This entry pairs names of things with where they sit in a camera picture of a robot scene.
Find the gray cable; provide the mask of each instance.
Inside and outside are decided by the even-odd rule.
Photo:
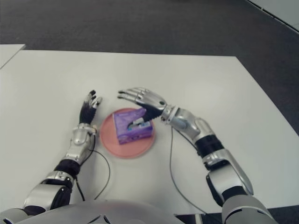
[[[199,208],[198,206],[196,206],[194,203],[192,203],[178,188],[174,178],[173,178],[173,174],[172,174],[172,169],[171,169],[171,161],[172,161],[172,145],[173,145],[173,127],[171,127],[171,146],[170,146],[170,159],[169,159],[169,170],[170,170],[170,175],[171,175],[171,180],[173,182],[174,187],[176,188],[176,190],[178,191],[178,193],[189,203],[191,204],[193,207],[197,208],[199,211],[203,212],[204,215],[209,216],[210,218],[214,219],[215,221],[217,221],[218,223],[222,224],[222,222],[220,222],[218,219],[216,219],[215,217],[207,214],[204,210],[202,210],[201,208]]]

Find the black joint cover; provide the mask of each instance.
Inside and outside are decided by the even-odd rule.
[[[80,165],[74,160],[61,160],[54,170],[66,172],[75,179],[80,172]]]
[[[197,154],[202,158],[217,150],[223,149],[223,145],[218,140],[216,135],[207,135],[195,142]]]
[[[50,209],[56,209],[70,203],[71,190],[68,188],[62,188],[54,197],[53,203]]]
[[[36,216],[46,211],[44,208],[35,205],[26,206],[22,210],[29,216]]]
[[[221,200],[220,196],[218,195],[216,189],[214,188],[214,185],[212,184],[211,182],[211,179],[209,177],[209,175],[206,176],[206,182],[210,188],[210,191],[212,193],[212,196],[214,198],[214,200],[216,201],[216,203],[219,205],[219,206],[223,206],[223,201]]]
[[[229,188],[222,193],[222,196],[225,201],[228,200],[230,197],[233,197],[236,195],[248,195],[248,194],[245,192],[245,190],[241,186],[235,186],[235,187]]]

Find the purple object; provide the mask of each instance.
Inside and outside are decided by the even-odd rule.
[[[154,129],[152,123],[149,121],[139,124],[138,126],[128,128],[128,125],[131,122],[142,117],[145,112],[146,110],[144,108],[140,108],[133,111],[113,114],[116,137],[120,144],[152,136]]]

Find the white table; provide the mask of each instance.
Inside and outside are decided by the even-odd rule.
[[[0,44],[0,69],[23,48],[25,44]]]
[[[235,57],[22,50],[2,70],[0,86],[0,210],[20,207],[27,193],[65,154],[88,91],[103,97],[95,121],[132,107],[117,90],[144,86],[168,103],[206,119],[252,181],[268,208],[299,203],[299,138]],[[155,120],[154,146],[120,159],[97,146],[112,166],[99,197],[142,201],[169,213],[198,213],[176,192],[169,173],[170,127]],[[219,212],[195,150],[174,133],[173,173],[179,188],[207,212]],[[79,182],[88,199],[105,184],[94,154]],[[80,201],[76,187],[72,202]]]

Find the round plate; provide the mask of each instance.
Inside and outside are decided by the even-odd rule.
[[[113,114],[116,112],[127,112],[135,110],[134,108],[123,108],[111,113],[100,127],[100,139],[104,147],[113,155],[116,155],[121,158],[134,158],[145,151],[147,151],[152,144],[154,143],[155,139],[155,128],[153,131],[153,135],[149,138],[139,139],[137,141],[132,141],[129,143],[125,143],[120,145],[118,143],[116,137],[116,130],[113,121]]]

